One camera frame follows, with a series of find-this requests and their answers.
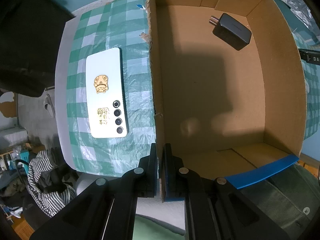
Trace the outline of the white slippers on floor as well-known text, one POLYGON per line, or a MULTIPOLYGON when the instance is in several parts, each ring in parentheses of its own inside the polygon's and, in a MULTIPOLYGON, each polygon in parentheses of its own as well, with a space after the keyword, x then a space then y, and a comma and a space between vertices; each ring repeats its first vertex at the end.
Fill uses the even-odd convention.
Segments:
POLYGON ((52 99, 49 94, 44 99, 44 109, 49 113, 50 117, 55 117, 55 108, 52 99))

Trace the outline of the black bag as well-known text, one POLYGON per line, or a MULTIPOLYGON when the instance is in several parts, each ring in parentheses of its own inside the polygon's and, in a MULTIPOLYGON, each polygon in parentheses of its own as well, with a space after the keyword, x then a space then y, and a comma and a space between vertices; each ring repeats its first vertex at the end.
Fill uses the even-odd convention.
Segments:
POLYGON ((38 98, 54 85, 65 23, 53 0, 1 0, 1 88, 38 98))

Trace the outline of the white smartphone with stickers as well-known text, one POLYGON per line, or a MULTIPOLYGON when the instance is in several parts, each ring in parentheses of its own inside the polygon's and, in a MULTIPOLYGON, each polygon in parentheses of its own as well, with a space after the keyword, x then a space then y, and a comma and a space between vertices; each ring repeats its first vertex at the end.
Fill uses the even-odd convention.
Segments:
POLYGON ((121 49, 86 58, 86 99, 90 133, 97 139, 128 134, 121 49))

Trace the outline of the striped cloth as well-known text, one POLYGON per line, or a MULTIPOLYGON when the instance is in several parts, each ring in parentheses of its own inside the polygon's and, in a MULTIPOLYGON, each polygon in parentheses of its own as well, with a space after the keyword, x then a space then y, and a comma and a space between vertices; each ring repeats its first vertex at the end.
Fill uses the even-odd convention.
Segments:
POLYGON ((38 152, 28 164, 27 190, 49 217, 56 215, 76 197, 75 189, 62 181, 59 168, 57 158, 49 150, 38 152))

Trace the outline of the large-check green tablecloth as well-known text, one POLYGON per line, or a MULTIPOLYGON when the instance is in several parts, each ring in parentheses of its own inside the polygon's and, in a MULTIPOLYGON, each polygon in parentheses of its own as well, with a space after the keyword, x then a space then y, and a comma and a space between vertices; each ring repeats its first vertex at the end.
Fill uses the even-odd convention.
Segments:
POLYGON ((69 56, 66 111, 77 171, 120 177, 156 141, 146 0, 80 15, 69 56))

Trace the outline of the black power adapter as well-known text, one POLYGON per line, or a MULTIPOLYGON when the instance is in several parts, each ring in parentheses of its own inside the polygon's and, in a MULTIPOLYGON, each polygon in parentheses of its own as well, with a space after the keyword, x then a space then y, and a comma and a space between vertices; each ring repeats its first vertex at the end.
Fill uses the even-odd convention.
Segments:
POLYGON ((237 51, 242 50, 251 41, 252 32, 227 13, 223 13, 220 18, 211 16, 209 23, 214 26, 213 34, 237 51))

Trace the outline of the silver foil sheet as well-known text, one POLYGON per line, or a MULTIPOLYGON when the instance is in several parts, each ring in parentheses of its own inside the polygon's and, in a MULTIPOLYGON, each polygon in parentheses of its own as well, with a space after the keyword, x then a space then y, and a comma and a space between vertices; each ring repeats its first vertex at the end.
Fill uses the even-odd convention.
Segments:
POLYGON ((303 0, 281 0, 289 6, 293 14, 308 28, 319 40, 319 26, 312 16, 310 8, 303 0))

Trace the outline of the blue-edged cardboard box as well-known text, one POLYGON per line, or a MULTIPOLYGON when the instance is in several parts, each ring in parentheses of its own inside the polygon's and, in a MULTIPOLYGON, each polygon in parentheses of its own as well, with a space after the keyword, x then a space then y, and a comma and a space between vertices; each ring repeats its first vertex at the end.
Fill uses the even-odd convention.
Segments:
POLYGON ((237 188, 300 156, 306 123, 298 48, 274 0, 147 0, 159 153, 237 188), (213 34, 223 13, 252 32, 237 51, 213 34))

